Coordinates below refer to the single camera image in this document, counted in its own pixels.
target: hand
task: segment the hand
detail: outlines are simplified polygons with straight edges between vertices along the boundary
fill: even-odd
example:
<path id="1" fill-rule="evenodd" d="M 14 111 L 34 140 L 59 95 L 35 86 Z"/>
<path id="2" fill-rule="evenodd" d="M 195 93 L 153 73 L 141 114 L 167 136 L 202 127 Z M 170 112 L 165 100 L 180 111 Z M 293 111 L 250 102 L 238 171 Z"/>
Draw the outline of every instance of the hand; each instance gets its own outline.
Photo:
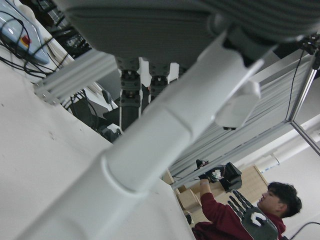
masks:
<path id="1" fill-rule="evenodd" d="M 203 160 L 199 160 L 197 159 L 196 160 L 196 170 L 199 170 L 200 168 L 206 166 L 209 164 L 209 161 L 203 161 Z M 203 173 L 199 176 L 199 179 L 208 179 L 209 182 L 212 182 L 213 179 L 212 179 L 212 173 L 213 173 L 213 170 L 209 170 L 207 171 L 206 173 Z"/>

